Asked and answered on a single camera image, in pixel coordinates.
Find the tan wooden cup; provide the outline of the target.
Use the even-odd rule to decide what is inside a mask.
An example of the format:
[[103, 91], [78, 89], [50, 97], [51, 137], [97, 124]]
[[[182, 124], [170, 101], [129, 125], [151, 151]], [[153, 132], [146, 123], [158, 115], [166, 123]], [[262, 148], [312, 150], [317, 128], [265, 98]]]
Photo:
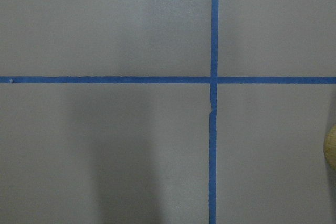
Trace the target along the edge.
[[323, 154], [331, 169], [336, 168], [336, 126], [333, 125], [325, 136], [323, 142]]

